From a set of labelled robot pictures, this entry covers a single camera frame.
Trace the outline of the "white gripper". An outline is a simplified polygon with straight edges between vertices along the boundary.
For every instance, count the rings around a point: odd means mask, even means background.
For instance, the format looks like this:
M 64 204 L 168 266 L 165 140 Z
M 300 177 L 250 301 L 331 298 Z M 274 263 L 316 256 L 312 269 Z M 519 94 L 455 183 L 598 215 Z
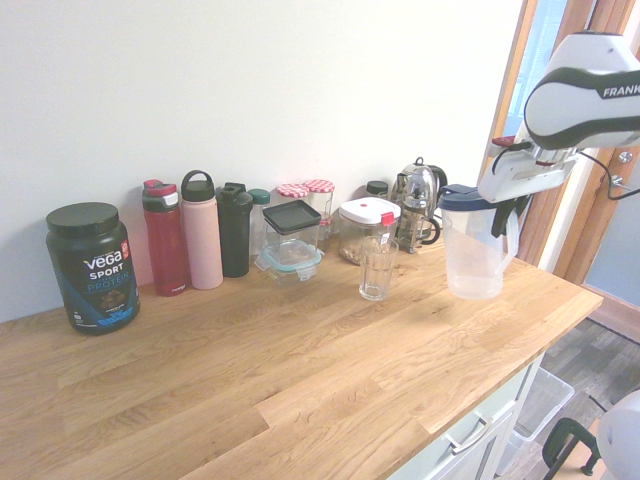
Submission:
M 497 203 L 491 234 L 498 238 L 506 234 L 513 210 L 517 216 L 522 215 L 530 194 L 565 182 L 577 161 L 577 150 L 544 150 L 531 142 L 510 146 L 493 143 L 489 156 L 493 161 L 479 181 L 478 191 L 488 202 Z

